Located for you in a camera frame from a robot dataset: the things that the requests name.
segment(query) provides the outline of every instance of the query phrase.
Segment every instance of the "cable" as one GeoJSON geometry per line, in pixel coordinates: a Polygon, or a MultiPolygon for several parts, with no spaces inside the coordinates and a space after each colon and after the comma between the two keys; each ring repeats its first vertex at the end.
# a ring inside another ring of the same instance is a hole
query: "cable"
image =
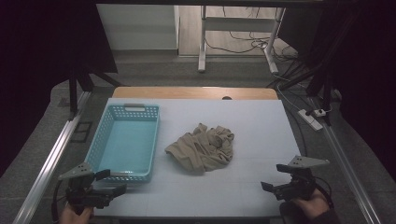
{"type": "Polygon", "coordinates": [[[228,51],[228,52],[231,52],[231,53],[246,53],[246,52],[252,51],[252,50],[254,50],[254,49],[257,48],[257,47],[253,47],[253,48],[251,48],[251,49],[247,49],[247,50],[243,50],[243,51],[233,51],[233,50],[230,50],[230,49],[222,49],[222,48],[212,47],[212,46],[209,45],[209,43],[207,43],[206,38],[205,38],[205,42],[206,42],[206,44],[207,44],[210,48],[212,48],[212,49],[220,49],[220,50],[228,51]]]}
{"type": "Polygon", "coordinates": [[[329,106],[330,106],[330,109],[329,110],[325,110],[324,112],[328,113],[328,112],[332,111],[332,105],[329,105],[329,106]]]}
{"type": "Polygon", "coordinates": [[[303,101],[303,103],[305,103],[306,105],[308,105],[311,108],[310,110],[315,110],[315,108],[312,105],[310,105],[305,99],[303,99],[303,97],[301,95],[298,95],[297,93],[292,92],[292,91],[288,91],[288,92],[290,92],[291,94],[300,98],[303,101]]]}
{"type": "MultiPolygon", "coordinates": [[[[277,77],[277,78],[279,78],[279,79],[285,80],[285,81],[290,81],[290,79],[287,79],[287,78],[284,78],[284,77],[279,77],[279,76],[277,76],[277,75],[275,75],[275,74],[273,74],[273,76],[274,76],[274,77],[277,77]]],[[[300,87],[302,87],[302,88],[305,89],[305,86],[303,86],[303,84],[298,83],[297,85],[299,85],[300,87]]]]}
{"type": "Polygon", "coordinates": [[[300,107],[298,107],[297,105],[293,104],[291,101],[289,101],[289,99],[282,93],[282,91],[279,88],[279,84],[276,85],[277,90],[279,91],[279,93],[283,96],[283,98],[285,98],[285,100],[287,102],[289,102],[289,104],[291,104],[292,106],[294,106],[295,108],[297,108],[299,111],[301,110],[300,107]]]}
{"type": "Polygon", "coordinates": [[[268,46],[268,43],[265,41],[260,41],[260,40],[254,40],[253,42],[250,43],[250,45],[252,47],[255,48],[260,48],[260,49],[266,49],[268,46]]]}
{"type": "Polygon", "coordinates": [[[59,202],[60,200],[65,199],[65,198],[66,198],[66,196],[62,196],[62,197],[59,198],[56,202],[59,202]]]}
{"type": "Polygon", "coordinates": [[[285,53],[283,52],[285,49],[289,49],[289,48],[291,48],[291,46],[290,45],[287,45],[285,48],[283,48],[282,49],[282,55],[285,55],[285,53]]]}
{"type": "Polygon", "coordinates": [[[252,34],[253,32],[250,32],[250,33],[249,33],[250,38],[241,38],[241,37],[233,36],[233,34],[231,33],[231,31],[229,31],[229,33],[230,33],[230,36],[231,36],[232,38],[238,39],[238,40],[260,40],[260,41],[263,41],[264,39],[269,39],[269,38],[270,38],[270,37],[254,37],[254,36],[251,36],[251,34],[252,34]]]}
{"type": "Polygon", "coordinates": [[[332,187],[330,187],[330,184],[326,180],[324,180],[323,178],[320,178],[320,177],[317,177],[317,176],[314,176],[314,178],[316,178],[318,180],[321,180],[323,183],[325,183],[327,185],[327,188],[329,189],[329,196],[332,197],[332,187]]]}
{"type": "Polygon", "coordinates": [[[257,13],[256,13],[256,18],[258,18],[259,17],[259,12],[260,12],[260,7],[257,9],[257,13]]]}
{"type": "Polygon", "coordinates": [[[267,37],[254,37],[254,36],[251,36],[251,34],[253,34],[253,32],[250,32],[249,34],[248,34],[248,36],[250,36],[250,38],[252,38],[252,39],[260,39],[260,40],[268,40],[268,39],[270,39],[270,37],[269,36],[267,36],[267,37]]]}
{"type": "Polygon", "coordinates": [[[296,75],[303,72],[305,68],[306,68],[306,66],[304,65],[304,63],[299,63],[290,73],[285,74],[284,77],[286,77],[286,78],[295,77],[296,75]]]}
{"type": "Polygon", "coordinates": [[[290,61],[290,60],[298,60],[298,56],[288,57],[288,56],[285,56],[285,55],[279,55],[279,54],[277,54],[274,47],[272,48],[272,51],[274,52],[274,56],[275,56],[278,60],[280,60],[281,62],[287,62],[287,61],[290,61]]]}
{"type": "Polygon", "coordinates": [[[286,109],[286,111],[291,115],[291,117],[294,119],[294,121],[295,121],[295,123],[296,123],[296,125],[297,125],[297,128],[298,128],[298,130],[300,131],[300,136],[301,136],[301,138],[302,138],[302,140],[303,140],[304,155],[305,155],[306,157],[308,157],[308,149],[307,149],[307,147],[306,147],[305,136],[304,136],[304,134],[303,134],[303,130],[302,130],[301,127],[300,127],[300,123],[298,122],[297,118],[293,115],[293,113],[291,113],[291,111],[290,111],[287,107],[285,107],[285,109],[286,109]]]}
{"type": "Polygon", "coordinates": [[[52,214],[52,222],[53,223],[59,223],[59,215],[58,215],[58,191],[59,187],[62,184],[62,180],[58,180],[58,183],[56,184],[55,191],[53,191],[53,198],[52,198],[52,204],[51,204],[51,214],[52,214]]]}
{"type": "MultiPolygon", "coordinates": [[[[294,65],[295,62],[296,62],[296,60],[294,60],[294,61],[289,65],[288,69],[286,70],[286,72],[283,73],[282,77],[285,76],[285,74],[287,74],[287,73],[289,72],[289,70],[292,68],[292,66],[294,65]]],[[[272,81],[270,84],[268,84],[268,85],[266,86],[266,88],[269,88],[271,85],[273,85],[273,84],[275,84],[275,83],[277,83],[277,82],[278,82],[278,80],[272,81]]]]}

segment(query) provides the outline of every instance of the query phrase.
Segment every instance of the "aluminum rail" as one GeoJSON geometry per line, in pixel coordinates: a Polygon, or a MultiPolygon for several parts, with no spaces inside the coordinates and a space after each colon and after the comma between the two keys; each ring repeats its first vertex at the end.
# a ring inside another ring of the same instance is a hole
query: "aluminum rail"
{"type": "Polygon", "coordinates": [[[47,160],[45,161],[43,167],[41,168],[40,173],[35,180],[32,188],[29,191],[23,205],[14,219],[13,223],[29,223],[32,219],[35,210],[37,209],[38,204],[41,201],[41,197],[44,194],[44,190],[46,189],[52,174],[58,164],[59,159],[62,157],[64,153],[64,149],[69,142],[73,131],[76,129],[79,119],[81,118],[81,113],[85,104],[87,103],[88,98],[90,97],[91,93],[84,91],[79,99],[78,99],[78,108],[79,111],[77,112],[76,116],[73,120],[69,120],[64,125],[64,128],[61,131],[55,145],[53,146],[47,160]]]}
{"type": "MultiPolygon", "coordinates": [[[[318,104],[316,104],[312,99],[311,103],[319,108],[318,104]]],[[[351,191],[356,197],[356,201],[358,202],[361,211],[366,218],[367,223],[369,224],[381,224],[381,220],[379,219],[375,207],[370,200],[367,191],[364,189],[364,186],[361,184],[361,181],[356,176],[356,173],[347,159],[347,155],[345,154],[340,142],[338,141],[337,136],[332,130],[332,126],[327,125],[325,122],[322,123],[323,131],[326,135],[327,140],[332,148],[332,152],[334,157],[337,159],[338,164],[341,167],[342,172],[346,178],[346,182],[348,183],[351,191]]]]}

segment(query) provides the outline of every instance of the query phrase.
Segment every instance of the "metal frame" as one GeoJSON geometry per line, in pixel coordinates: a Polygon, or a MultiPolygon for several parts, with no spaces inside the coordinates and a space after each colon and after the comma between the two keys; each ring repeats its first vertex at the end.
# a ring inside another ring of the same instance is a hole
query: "metal frame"
{"type": "Polygon", "coordinates": [[[205,71],[206,59],[206,31],[239,31],[239,32],[262,32],[271,33],[268,45],[263,49],[271,74],[277,75],[278,70],[271,54],[274,41],[282,21],[285,8],[281,7],[274,19],[251,19],[251,18],[218,18],[207,17],[206,6],[201,6],[201,43],[199,47],[198,72],[205,71]]]}
{"type": "MultiPolygon", "coordinates": [[[[310,100],[313,105],[318,106],[317,102],[314,102],[311,98],[310,100]]],[[[356,176],[352,165],[347,159],[347,155],[345,154],[343,147],[341,146],[337,136],[332,130],[332,126],[326,124],[325,122],[322,123],[322,126],[325,136],[329,141],[329,145],[332,149],[334,157],[337,159],[341,171],[344,173],[344,176],[346,178],[346,182],[348,183],[351,191],[355,195],[356,201],[358,202],[358,205],[361,208],[361,211],[366,218],[367,223],[380,224],[381,220],[379,219],[375,211],[374,205],[371,202],[367,191],[364,189],[364,186],[361,184],[361,181],[356,176]]]]}
{"type": "Polygon", "coordinates": [[[122,5],[171,5],[171,6],[227,6],[227,7],[345,7],[355,4],[356,0],[95,0],[95,4],[122,5]]]}
{"type": "Polygon", "coordinates": [[[52,174],[58,164],[59,159],[62,157],[64,153],[64,149],[69,142],[73,131],[77,127],[78,121],[81,117],[81,113],[85,104],[87,103],[88,98],[90,97],[91,93],[84,91],[79,100],[78,100],[78,107],[79,111],[77,112],[76,116],[73,120],[69,120],[64,125],[64,128],[61,131],[55,145],[53,146],[49,156],[47,157],[46,162],[44,163],[43,167],[41,168],[40,173],[35,180],[32,188],[29,191],[20,211],[18,212],[17,216],[14,219],[13,223],[29,223],[32,219],[35,210],[38,207],[38,204],[41,201],[41,197],[44,194],[44,190],[46,189],[52,174]]]}

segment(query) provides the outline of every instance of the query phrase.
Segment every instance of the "wall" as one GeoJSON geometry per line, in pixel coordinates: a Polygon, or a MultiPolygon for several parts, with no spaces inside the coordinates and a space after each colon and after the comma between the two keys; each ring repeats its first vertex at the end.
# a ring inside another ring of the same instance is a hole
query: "wall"
{"type": "Polygon", "coordinates": [[[97,8],[111,49],[177,49],[178,6],[97,4],[97,8]]]}

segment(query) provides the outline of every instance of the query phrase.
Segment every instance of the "power strip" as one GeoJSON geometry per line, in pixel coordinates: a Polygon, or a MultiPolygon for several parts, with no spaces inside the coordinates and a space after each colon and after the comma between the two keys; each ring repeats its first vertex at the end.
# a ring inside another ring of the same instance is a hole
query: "power strip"
{"type": "Polygon", "coordinates": [[[324,111],[324,110],[322,110],[322,109],[314,110],[314,114],[315,114],[315,116],[316,116],[317,118],[320,118],[320,117],[326,116],[326,111],[324,111]]]}
{"type": "Polygon", "coordinates": [[[309,126],[311,126],[315,131],[318,131],[320,129],[323,128],[323,126],[321,126],[321,124],[319,124],[314,117],[312,117],[311,115],[306,115],[305,114],[306,111],[304,109],[300,110],[298,112],[298,114],[300,115],[301,118],[303,118],[308,124],[309,126]]]}

